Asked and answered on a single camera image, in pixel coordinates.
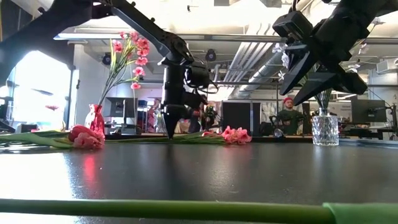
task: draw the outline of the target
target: red beanie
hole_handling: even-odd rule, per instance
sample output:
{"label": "red beanie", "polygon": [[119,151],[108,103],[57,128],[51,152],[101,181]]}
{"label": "red beanie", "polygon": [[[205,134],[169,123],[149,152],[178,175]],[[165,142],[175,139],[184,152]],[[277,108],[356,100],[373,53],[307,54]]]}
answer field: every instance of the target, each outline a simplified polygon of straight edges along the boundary
{"label": "red beanie", "polygon": [[288,100],[293,101],[293,99],[291,99],[290,97],[286,97],[286,98],[284,99],[284,103],[286,103],[286,101],[288,101]]}

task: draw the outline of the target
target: black table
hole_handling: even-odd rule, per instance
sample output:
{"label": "black table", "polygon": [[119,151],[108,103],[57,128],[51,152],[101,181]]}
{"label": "black table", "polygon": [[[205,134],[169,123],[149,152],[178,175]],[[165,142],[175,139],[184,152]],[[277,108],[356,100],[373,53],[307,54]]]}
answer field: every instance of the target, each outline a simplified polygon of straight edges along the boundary
{"label": "black table", "polygon": [[[376,147],[110,144],[98,152],[0,154],[0,170],[1,198],[398,202],[398,149]],[[137,220],[0,214],[0,223]]]}

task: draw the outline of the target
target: glass vase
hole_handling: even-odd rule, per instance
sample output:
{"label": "glass vase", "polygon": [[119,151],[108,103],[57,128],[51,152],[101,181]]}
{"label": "glass vase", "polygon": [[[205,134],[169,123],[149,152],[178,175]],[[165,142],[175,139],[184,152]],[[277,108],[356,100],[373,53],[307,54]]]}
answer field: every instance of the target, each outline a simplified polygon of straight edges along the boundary
{"label": "glass vase", "polygon": [[105,122],[101,105],[90,105],[90,112],[86,116],[85,126],[93,131],[101,131],[105,134]]}
{"label": "glass vase", "polygon": [[317,146],[338,146],[338,118],[328,109],[319,109],[312,118],[312,142]]}

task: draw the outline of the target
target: green stem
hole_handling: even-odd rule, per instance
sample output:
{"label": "green stem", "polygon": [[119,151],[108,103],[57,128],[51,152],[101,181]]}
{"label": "green stem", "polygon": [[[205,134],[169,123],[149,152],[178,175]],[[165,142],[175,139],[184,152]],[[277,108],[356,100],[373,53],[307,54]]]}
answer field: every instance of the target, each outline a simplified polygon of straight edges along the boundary
{"label": "green stem", "polygon": [[0,212],[286,224],[335,223],[328,208],[266,203],[0,199]]}

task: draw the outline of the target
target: ceiling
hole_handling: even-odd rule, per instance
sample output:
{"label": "ceiling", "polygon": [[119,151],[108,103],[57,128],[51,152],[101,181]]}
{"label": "ceiling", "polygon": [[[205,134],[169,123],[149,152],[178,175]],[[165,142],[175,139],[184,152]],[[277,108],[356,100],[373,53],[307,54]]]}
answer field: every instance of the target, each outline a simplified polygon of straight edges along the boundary
{"label": "ceiling", "polygon": [[[53,0],[13,0],[23,9],[39,16],[38,7],[48,9]],[[164,30],[183,34],[223,34],[223,35],[274,35],[271,26],[274,21],[287,12],[291,0],[282,0],[281,8],[266,7],[260,0],[238,0],[229,2],[230,6],[215,6],[221,4],[222,0],[136,0],[136,8],[147,17],[154,17],[155,23]],[[308,20],[316,24],[323,18],[328,17],[334,6],[324,4],[321,0],[301,0],[303,4],[302,12]],[[371,29],[369,37],[388,37],[398,39],[398,13],[394,12],[380,17],[382,24]],[[91,20],[78,27],[71,27],[64,31],[68,34],[117,34],[119,31],[127,31],[131,28],[118,17],[107,17],[100,20]],[[92,57],[100,61],[105,52],[109,52],[109,39],[85,39],[85,49]],[[246,44],[242,52],[238,52],[239,47],[244,45],[242,42],[222,42],[222,41],[187,41],[192,54],[205,61],[208,49],[214,49],[217,58],[215,62],[207,62],[209,68],[214,68],[220,64],[221,68],[231,68],[229,74],[243,74],[245,81],[256,72],[265,62],[263,55],[270,53],[272,46],[264,44]],[[361,67],[359,72],[366,79],[366,69],[373,68],[380,58],[398,57],[398,45],[368,45],[365,51],[359,54],[360,46],[353,49],[353,58],[350,62],[343,65],[358,63]],[[151,71],[150,78],[162,78],[163,68],[157,65],[162,56],[157,53],[154,46],[151,46],[148,56],[150,63],[148,69]],[[240,59],[231,66],[234,58]],[[223,80],[227,69],[221,69],[218,79]]]}

